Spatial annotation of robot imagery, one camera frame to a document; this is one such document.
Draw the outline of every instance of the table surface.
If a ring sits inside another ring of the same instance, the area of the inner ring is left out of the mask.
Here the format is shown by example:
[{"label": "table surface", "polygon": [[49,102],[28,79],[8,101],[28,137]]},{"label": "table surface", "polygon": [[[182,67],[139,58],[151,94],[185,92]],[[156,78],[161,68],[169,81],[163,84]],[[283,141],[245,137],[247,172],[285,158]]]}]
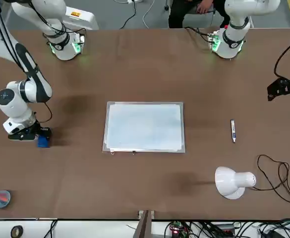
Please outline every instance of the table surface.
[{"label": "table surface", "polygon": [[[257,187],[269,188],[257,155],[290,164],[290,95],[268,102],[266,91],[290,29],[250,30],[233,60],[211,54],[201,37],[182,29],[89,32],[83,55],[68,62],[51,54],[39,31],[13,35],[53,87],[53,119],[45,126],[54,135],[50,149],[9,141],[0,111],[0,189],[12,193],[0,217],[130,219],[146,209],[158,219],[290,217],[290,204],[272,191],[227,200],[214,184],[216,168],[227,166],[253,172]],[[290,52],[278,72],[290,77]],[[0,89],[24,78],[0,59]],[[186,153],[102,152],[107,101],[183,102]],[[31,107],[38,120],[49,116],[44,105]],[[278,165],[261,166],[276,184]]]}]

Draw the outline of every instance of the pen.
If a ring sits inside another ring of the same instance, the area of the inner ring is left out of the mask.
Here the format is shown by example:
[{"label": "pen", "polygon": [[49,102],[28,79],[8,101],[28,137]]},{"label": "pen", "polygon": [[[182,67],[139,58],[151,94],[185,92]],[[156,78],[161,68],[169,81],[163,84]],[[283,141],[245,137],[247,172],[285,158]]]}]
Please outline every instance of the pen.
[{"label": "pen", "polygon": [[231,131],[232,131],[232,140],[233,140],[233,143],[235,143],[236,133],[235,133],[235,121],[233,119],[231,120]]}]

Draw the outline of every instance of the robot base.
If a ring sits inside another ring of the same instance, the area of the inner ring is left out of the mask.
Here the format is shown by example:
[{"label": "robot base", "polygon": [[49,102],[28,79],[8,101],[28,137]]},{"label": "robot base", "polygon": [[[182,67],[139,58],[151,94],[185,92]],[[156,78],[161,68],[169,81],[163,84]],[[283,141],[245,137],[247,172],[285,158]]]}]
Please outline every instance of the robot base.
[{"label": "robot base", "polygon": [[59,60],[71,60],[83,52],[85,41],[84,35],[79,33],[69,33],[69,35],[70,40],[62,50],[58,50],[57,46],[53,47],[52,44],[48,42],[52,53],[55,54]]},{"label": "robot base", "polygon": [[236,48],[230,48],[229,45],[223,40],[224,31],[224,28],[220,29],[213,32],[213,34],[208,37],[209,41],[214,42],[214,44],[209,43],[209,47],[211,51],[215,52],[218,56],[224,59],[232,59],[241,51],[243,42],[240,45],[237,45]]}]

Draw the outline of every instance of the lamp shade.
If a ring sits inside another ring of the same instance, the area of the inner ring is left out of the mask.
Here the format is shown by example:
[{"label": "lamp shade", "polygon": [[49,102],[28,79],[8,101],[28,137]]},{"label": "lamp shade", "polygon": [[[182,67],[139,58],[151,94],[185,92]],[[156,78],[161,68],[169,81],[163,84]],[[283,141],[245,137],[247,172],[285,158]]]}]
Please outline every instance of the lamp shade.
[{"label": "lamp shade", "polygon": [[246,187],[254,187],[256,177],[251,172],[236,173],[227,167],[218,167],[215,171],[215,184],[219,193],[227,199],[238,199]]}]

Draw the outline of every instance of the blue object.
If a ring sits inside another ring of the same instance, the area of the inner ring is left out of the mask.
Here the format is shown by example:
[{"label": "blue object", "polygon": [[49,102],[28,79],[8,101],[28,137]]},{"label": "blue object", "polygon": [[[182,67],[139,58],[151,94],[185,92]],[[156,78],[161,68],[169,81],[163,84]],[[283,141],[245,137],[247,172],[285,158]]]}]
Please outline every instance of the blue object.
[{"label": "blue object", "polygon": [[49,140],[46,137],[39,135],[37,146],[39,148],[49,148]]}]

